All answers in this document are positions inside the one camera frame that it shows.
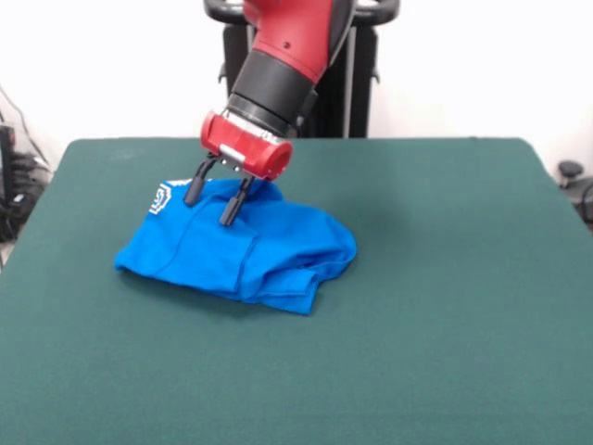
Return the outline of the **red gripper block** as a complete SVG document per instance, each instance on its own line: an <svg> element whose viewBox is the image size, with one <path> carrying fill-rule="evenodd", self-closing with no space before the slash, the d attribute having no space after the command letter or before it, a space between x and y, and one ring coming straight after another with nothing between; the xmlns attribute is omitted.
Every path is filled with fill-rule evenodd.
<svg viewBox="0 0 593 445"><path fill-rule="evenodd" d="M242 208L255 178L273 181L287 168L293 154L292 144L229 110L210 112L201 128L201 144L209 153L200 163L184 196L186 206L194 206L207 181L216 158L236 170L251 175L244 178L237 193L221 215L221 224L231 226Z"/></svg>

